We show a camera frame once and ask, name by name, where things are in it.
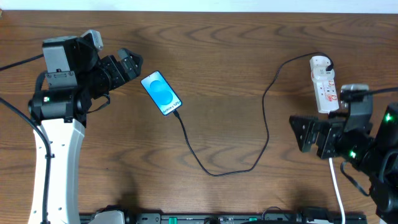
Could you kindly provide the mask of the blue screen Galaxy smartphone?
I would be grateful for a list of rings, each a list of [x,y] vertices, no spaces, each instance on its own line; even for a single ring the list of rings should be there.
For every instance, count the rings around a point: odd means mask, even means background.
[[[158,70],[143,78],[141,85],[164,116],[183,105],[182,100]]]

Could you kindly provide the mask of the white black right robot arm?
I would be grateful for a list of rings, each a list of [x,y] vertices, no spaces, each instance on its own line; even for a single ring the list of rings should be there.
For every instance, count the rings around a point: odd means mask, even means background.
[[[293,115],[289,123],[302,152],[318,147],[321,159],[342,157],[369,177],[364,190],[351,183],[376,204],[376,215],[386,223],[397,223],[397,103],[387,106],[376,137],[370,135],[370,103],[352,103],[347,112],[331,112],[327,119]]]

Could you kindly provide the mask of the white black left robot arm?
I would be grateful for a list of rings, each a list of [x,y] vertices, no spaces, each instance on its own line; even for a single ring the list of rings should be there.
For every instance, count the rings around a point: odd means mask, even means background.
[[[29,223],[79,223],[78,166],[92,101],[141,74],[143,58],[128,49],[101,58],[99,32],[43,41],[46,71],[28,103],[36,166]]]

